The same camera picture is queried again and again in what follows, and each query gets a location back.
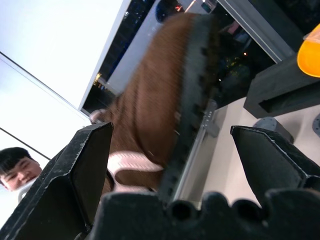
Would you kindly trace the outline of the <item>grey round flange base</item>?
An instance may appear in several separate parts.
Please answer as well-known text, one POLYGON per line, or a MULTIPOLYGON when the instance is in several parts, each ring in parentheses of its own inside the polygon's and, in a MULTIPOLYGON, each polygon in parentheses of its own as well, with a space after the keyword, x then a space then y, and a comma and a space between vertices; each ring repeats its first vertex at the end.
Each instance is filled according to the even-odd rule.
POLYGON ((294 137, 286 130, 286 128, 278 122, 274 117, 268 116, 259 119, 254 125, 254 128, 265 129, 281 134, 291 144, 294 143, 294 137))

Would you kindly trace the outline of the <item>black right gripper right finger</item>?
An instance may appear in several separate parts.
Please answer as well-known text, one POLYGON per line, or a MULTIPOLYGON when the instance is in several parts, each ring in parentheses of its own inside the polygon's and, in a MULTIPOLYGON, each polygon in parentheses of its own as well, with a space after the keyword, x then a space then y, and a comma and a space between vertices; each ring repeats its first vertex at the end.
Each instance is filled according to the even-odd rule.
POLYGON ((283 209, 320 213, 320 166, 278 132, 234 125, 230 134, 247 182, 265 211, 277 196, 283 209))

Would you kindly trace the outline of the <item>person in white shirt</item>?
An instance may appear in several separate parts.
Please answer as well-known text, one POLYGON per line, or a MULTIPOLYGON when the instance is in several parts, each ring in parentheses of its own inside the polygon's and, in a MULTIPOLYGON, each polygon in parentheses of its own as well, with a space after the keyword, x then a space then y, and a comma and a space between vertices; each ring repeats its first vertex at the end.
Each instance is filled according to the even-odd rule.
POLYGON ((0 198, 12 197, 16 191, 36 179, 42 172, 38 161, 22 147, 8 147, 0 150, 0 198))

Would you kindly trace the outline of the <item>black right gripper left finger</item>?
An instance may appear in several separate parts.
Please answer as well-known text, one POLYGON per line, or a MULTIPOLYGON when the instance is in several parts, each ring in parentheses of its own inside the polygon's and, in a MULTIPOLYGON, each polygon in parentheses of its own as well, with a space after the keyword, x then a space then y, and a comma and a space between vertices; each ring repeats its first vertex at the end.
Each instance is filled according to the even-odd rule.
POLYGON ((0 229, 0 240, 85 240, 105 183, 113 125, 78 130, 0 229))

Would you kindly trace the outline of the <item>grey aluminium frame rail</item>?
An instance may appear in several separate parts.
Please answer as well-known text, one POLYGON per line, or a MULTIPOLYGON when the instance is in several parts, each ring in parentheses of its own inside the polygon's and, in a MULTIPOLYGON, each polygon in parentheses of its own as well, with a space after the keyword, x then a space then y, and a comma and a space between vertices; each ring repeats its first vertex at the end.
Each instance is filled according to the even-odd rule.
POLYGON ((204 185, 214 153, 213 139, 217 138, 220 132, 214 121, 217 109, 217 103, 211 99, 172 196, 173 201, 188 201, 197 209, 201 206, 204 185))

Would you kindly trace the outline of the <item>brown knit shoe black sole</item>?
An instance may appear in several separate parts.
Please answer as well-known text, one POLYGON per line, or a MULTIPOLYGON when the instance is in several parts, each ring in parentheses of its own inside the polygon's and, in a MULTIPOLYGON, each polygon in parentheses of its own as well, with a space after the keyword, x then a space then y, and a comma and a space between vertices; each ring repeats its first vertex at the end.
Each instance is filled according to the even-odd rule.
POLYGON ((169 17, 125 90, 108 107, 91 113, 92 124, 113 124, 103 194, 158 189, 177 139, 192 143, 194 107, 206 107, 218 48, 214 15, 169 17))

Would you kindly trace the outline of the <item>orange translucent bottle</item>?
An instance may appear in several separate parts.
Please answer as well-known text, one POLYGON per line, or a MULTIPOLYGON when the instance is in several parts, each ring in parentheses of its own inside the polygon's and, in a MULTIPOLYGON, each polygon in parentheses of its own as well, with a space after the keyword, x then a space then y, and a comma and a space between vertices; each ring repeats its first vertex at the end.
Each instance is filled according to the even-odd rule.
POLYGON ((296 61, 302 72, 320 78, 320 23, 303 37, 296 61))

